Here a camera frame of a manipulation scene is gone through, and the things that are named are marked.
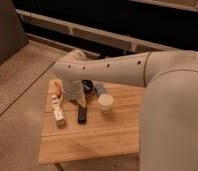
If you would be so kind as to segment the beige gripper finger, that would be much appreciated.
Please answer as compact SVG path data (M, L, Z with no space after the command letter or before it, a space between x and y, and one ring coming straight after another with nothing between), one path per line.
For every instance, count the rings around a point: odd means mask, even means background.
M87 106L85 95L82 95L80 98L76 100L76 102L81 105L83 108Z

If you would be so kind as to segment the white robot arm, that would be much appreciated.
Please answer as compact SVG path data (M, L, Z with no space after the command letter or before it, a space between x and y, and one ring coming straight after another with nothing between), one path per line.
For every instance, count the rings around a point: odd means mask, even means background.
M54 64L66 96L94 80L143 87L140 171L198 171L198 51L171 50L89 60L73 50Z

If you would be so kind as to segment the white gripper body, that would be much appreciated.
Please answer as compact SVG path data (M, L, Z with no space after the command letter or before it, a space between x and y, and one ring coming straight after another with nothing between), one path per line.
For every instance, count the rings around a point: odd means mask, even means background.
M69 100L77 100L83 95L81 81L62 81L64 94Z

